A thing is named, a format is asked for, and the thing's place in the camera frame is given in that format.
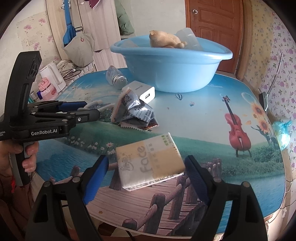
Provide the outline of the grey tote bag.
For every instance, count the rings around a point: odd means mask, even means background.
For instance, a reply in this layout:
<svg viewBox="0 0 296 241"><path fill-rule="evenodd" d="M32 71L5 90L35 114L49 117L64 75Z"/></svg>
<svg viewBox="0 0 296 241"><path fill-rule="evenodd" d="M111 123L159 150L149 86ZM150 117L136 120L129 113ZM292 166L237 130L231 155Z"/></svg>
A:
<svg viewBox="0 0 296 241"><path fill-rule="evenodd" d="M86 67L93 62L94 44L91 34L80 32L62 49L76 66Z"/></svg>

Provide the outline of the white electric kettle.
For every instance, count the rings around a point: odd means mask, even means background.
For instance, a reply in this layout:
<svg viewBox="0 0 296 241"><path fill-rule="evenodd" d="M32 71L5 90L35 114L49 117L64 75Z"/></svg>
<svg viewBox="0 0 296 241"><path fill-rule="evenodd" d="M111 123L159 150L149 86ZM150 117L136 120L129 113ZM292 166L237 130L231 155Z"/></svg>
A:
<svg viewBox="0 0 296 241"><path fill-rule="evenodd" d="M40 74L42 78L47 78L51 84L56 87L58 93L62 92L66 88L66 82L58 70L55 62L51 62L42 68L40 70Z"/></svg>

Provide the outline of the white plastic hook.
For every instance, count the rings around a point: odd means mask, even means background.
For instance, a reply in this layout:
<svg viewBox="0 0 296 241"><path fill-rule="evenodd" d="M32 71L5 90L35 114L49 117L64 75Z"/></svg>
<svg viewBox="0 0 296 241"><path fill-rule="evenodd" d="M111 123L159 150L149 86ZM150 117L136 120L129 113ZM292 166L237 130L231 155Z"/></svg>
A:
<svg viewBox="0 0 296 241"><path fill-rule="evenodd" d="M98 109L99 111L103 111L106 109L114 108L114 105L115 103L103 103L103 101L100 99L100 100L92 101L86 104L84 107L78 108L78 110Z"/></svg>

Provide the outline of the clear glass jar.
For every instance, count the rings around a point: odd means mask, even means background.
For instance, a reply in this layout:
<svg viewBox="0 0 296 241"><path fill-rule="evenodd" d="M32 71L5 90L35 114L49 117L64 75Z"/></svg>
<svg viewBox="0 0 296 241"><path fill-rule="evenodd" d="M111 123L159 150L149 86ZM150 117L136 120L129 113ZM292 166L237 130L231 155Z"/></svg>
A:
<svg viewBox="0 0 296 241"><path fill-rule="evenodd" d="M122 89L128 84L128 79L114 66L109 66L106 72L107 82L116 89Z"/></svg>

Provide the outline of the brown wooden door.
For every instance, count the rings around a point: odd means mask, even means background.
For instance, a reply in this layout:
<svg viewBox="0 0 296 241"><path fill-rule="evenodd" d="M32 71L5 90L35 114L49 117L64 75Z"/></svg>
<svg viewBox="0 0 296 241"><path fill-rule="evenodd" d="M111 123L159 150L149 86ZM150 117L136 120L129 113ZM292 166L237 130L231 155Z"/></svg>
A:
<svg viewBox="0 0 296 241"><path fill-rule="evenodd" d="M223 60L218 70L235 73L242 42L243 1L185 1L186 26L197 37L217 42L232 51L230 60Z"/></svg>

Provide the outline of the snack wrapper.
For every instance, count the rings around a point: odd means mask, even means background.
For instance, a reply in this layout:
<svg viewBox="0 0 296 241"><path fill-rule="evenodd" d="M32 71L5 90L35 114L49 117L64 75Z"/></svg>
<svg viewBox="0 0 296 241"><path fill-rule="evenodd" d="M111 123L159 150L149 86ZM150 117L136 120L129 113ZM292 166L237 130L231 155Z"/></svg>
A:
<svg viewBox="0 0 296 241"><path fill-rule="evenodd" d="M154 110L129 87L122 90L110 118L112 123L118 123L122 128L133 128L148 131L159 126Z"/></svg>

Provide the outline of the pink water bottle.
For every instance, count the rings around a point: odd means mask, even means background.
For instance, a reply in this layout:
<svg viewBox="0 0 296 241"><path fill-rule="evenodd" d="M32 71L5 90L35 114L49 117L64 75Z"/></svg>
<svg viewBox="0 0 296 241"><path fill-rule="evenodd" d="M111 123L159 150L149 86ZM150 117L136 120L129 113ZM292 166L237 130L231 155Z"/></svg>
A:
<svg viewBox="0 0 296 241"><path fill-rule="evenodd" d="M42 78L38 84L38 88L42 97L42 101L56 100L58 92L56 87L48 80L48 78Z"/></svg>

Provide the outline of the light blue plastic basin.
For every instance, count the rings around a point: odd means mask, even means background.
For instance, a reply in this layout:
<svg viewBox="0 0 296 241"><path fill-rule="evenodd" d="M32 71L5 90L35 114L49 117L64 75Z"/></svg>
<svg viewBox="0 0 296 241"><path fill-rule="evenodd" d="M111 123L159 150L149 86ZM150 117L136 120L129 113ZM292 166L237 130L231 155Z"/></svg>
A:
<svg viewBox="0 0 296 241"><path fill-rule="evenodd" d="M193 92L205 87L214 77L221 61L233 57L225 46L197 38L203 48L154 48L147 35L121 40L111 51L121 54L134 79L169 93Z"/></svg>

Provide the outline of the maroon hanging towel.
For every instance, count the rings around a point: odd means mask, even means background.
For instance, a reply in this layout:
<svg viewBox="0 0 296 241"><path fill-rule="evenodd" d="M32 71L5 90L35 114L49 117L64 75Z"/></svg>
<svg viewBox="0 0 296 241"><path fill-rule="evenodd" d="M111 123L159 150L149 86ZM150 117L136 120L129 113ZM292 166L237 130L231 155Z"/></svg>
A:
<svg viewBox="0 0 296 241"><path fill-rule="evenodd" d="M100 0L89 0L89 5L92 9L95 9L99 3Z"/></svg>

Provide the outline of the blue plastic bag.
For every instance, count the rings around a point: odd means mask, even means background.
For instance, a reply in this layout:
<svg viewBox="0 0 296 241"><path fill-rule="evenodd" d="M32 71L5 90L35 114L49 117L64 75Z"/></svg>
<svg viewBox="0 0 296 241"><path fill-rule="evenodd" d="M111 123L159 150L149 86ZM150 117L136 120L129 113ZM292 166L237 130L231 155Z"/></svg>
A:
<svg viewBox="0 0 296 241"><path fill-rule="evenodd" d="M275 121L272 124L273 130L281 151L283 151L290 143L290 134L289 134L288 128L291 124L292 124L291 120L285 123L281 121Z"/></svg>

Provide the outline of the beige plush dog toy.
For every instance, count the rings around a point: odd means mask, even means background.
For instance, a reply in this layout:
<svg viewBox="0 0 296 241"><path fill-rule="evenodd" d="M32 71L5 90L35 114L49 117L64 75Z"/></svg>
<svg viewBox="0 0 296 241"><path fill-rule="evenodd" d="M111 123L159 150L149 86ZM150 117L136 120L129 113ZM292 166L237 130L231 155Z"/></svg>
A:
<svg viewBox="0 0 296 241"><path fill-rule="evenodd" d="M181 41L177 36L164 31L152 30L149 32L149 41L151 47L155 48L177 48L184 49L187 42Z"/></svg>

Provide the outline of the white charger box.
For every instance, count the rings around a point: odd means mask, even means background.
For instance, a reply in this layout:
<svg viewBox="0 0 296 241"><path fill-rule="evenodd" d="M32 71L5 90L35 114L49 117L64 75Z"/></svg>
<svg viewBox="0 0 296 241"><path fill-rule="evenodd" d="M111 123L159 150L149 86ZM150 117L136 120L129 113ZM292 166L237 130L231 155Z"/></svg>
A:
<svg viewBox="0 0 296 241"><path fill-rule="evenodd" d="M155 88L153 86L144 84L139 81L132 81L128 85L126 85L122 90L126 90L130 88L140 100L145 103L150 103L155 98Z"/></svg>

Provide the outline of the clear plastic lid box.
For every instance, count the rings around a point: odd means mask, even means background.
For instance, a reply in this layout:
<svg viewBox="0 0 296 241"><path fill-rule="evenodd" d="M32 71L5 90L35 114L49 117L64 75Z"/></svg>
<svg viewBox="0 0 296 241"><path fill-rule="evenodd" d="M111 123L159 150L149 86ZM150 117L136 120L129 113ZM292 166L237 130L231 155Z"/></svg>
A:
<svg viewBox="0 0 296 241"><path fill-rule="evenodd" d="M182 41L186 42L186 49L195 50L195 51L203 51L202 46L197 40L195 34L191 30L191 28L183 28L176 32L176 36Z"/></svg>

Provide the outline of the green hanging jacket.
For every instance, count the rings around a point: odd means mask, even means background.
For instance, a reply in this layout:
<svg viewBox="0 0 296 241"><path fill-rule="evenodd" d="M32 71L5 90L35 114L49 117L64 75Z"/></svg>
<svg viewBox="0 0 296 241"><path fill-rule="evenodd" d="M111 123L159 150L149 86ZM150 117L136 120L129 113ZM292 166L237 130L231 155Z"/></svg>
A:
<svg viewBox="0 0 296 241"><path fill-rule="evenodd" d="M121 2L118 0L115 0L114 3L116 8L116 15L117 15L120 35L129 36L134 34L134 28L131 24L131 21L127 12L125 11L125 8L121 4Z"/></svg>

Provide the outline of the white wooden wardrobe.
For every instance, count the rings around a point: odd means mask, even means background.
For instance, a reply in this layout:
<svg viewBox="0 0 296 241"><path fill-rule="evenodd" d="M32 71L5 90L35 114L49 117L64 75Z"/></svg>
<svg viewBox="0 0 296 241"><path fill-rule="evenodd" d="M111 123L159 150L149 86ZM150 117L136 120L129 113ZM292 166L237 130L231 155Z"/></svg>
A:
<svg viewBox="0 0 296 241"><path fill-rule="evenodd" d="M45 1L53 38L62 60L68 57L63 47L63 36L66 32L65 14L62 1ZM70 1L72 23L78 30L90 34L94 39L93 60L97 71L116 68L126 68L126 62L121 54L111 52L110 47L120 41L114 1L98 1L92 9L87 1Z"/></svg>

